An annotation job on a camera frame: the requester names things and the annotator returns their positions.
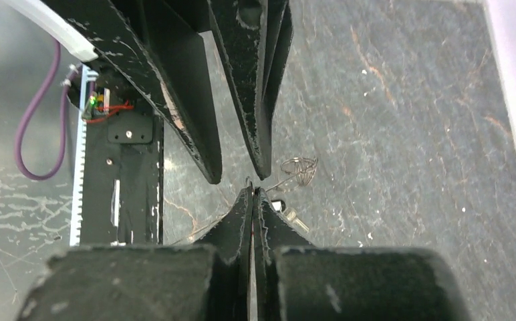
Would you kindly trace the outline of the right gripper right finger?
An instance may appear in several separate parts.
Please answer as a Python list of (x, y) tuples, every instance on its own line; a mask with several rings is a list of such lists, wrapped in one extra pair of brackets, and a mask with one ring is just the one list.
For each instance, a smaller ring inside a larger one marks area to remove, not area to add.
[(253, 200), (259, 320), (469, 320), (456, 278), (422, 247), (316, 247)]

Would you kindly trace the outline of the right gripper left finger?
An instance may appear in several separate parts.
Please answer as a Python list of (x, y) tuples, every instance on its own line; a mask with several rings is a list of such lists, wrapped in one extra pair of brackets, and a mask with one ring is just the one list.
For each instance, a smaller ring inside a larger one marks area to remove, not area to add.
[(189, 245), (75, 247), (52, 256), (18, 320), (248, 320), (253, 191)]

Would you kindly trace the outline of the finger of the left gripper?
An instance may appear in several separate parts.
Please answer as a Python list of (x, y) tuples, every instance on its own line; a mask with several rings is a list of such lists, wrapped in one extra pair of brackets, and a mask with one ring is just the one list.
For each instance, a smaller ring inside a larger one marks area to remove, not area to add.
[(204, 178), (221, 181), (213, 93), (201, 33), (205, 1), (48, 1), (178, 134)]
[(288, 1), (209, 1), (211, 30), (257, 176), (272, 170), (272, 124), (293, 38)]

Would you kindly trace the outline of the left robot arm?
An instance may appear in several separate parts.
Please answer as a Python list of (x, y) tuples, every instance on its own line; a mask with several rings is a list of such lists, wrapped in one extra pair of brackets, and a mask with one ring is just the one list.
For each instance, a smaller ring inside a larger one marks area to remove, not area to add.
[(202, 33), (211, 32), (255, 172), (272, 170), (272, 123), (293, 37), (288, 1), (10, 1), (96, 71), (141, 99), (182, 140), (205, 179), (222, 177)]

